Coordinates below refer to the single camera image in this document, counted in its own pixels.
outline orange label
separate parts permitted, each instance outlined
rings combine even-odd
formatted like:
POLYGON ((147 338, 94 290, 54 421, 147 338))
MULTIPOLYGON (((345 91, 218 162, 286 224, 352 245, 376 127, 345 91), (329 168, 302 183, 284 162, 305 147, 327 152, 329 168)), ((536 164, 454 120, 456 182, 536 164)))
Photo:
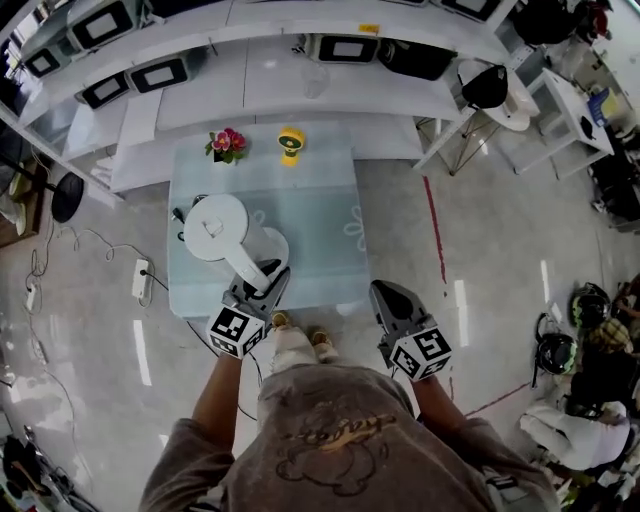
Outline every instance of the orange label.
POLYGON ((370 34, 377 34, 380 32, 380 25, 360 25, 358 27, 360 32, 368 32, 370 34))

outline light blue tablecloth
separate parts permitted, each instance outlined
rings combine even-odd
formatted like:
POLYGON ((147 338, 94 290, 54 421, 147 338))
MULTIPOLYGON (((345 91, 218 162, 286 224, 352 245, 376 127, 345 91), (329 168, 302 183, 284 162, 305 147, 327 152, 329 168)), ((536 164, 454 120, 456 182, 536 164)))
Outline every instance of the light blue tablecloth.
MULTIPOLYGON (((186 217, 196 195, 233 194, 289 242, 291 280, 281 308, 362 300, 370 278, 349 132, 336 122, 295 123, 306 144, 289 168, 280 163, 277 143, 283 126, 234 127, 249 141, 247 158, 236 166, 212 164, 204 154, 206 134, 185 139, 176 150, 169 212, 177 207, 186 217)), ((230 280, 191 255, 178 239, 182 229, 169 221, 171 310, 183 318, 208 317, 230 280)))

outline red flower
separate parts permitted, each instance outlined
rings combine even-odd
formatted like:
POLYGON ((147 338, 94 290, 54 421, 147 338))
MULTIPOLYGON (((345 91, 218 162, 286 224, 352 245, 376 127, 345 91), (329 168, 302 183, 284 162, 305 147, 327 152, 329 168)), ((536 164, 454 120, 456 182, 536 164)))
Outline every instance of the red flower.
POLYGON ((240 133, 234 133, 231 136, 231 145, 233 149, 241 150, 247 146, 247 141, 240 133))
POLYGON ((231 145, 231 137, 229 137, 229 134, 226 131, 219 132, 216 134, 216 138, 212 142, 212 144, 213 144, 213 149, 226 151, 229 149, 229 146, 231 145))

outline red line on floor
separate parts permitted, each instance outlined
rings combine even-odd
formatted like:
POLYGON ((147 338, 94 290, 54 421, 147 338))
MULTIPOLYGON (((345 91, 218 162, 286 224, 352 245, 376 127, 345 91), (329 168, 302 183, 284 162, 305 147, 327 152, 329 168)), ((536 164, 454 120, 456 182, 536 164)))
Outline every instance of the red line on floor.
POLYGON ((518 391, 526 388, 529 385, 530 385, 529 382, 525 382, 522 386, 517 387, 513 391, 509 391, 509 393, 507 393, 506 395, 502 395, 500 398, 495 399, 493 402, 489 402, 488 404, 483 405, 482 407, 480 407, 479 409, 476 409, 475 411, 468 412, 467 414, 465 414, 465 417, 468 418, 473 414, 478 414, 479 412, 484 411, 485 409, 491 407, 492 405, 496 405, 497 403, 502 402, 504 399, 509 398, 511 395, 515 395, 518 391))
POLYGON ((431 185, 429 185, 429 178, 422 177, 424 181, 424 188, 427 191, 427 198, 429 199, 429 209, 431 210, 431 222, 433 223, 433 231, 436 235, 436 244, 438 246, 438 258, 440 258, 440 274, 442 275, 442 281, 447 284, 447 269, 444 264, 444 254, 442 252, 442 239, 440 238, 440 227, 438 226, 438 216, 436 214, 436 205, 433 202, 433 194, 431 193, 431 185))

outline potted flower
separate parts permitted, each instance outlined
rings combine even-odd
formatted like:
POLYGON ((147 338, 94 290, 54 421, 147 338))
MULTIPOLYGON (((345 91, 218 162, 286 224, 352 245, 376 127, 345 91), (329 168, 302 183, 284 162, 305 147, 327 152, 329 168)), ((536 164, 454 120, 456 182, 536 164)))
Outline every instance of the potted flower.
POLYGON ((231 128, 225 128, 218 133, 209 132, 209 137, 211 140, 204 148, 207 156, 213 152, 214 162, 231 164, 236 160, 244 158, 247 140, 242 134, 231 128))

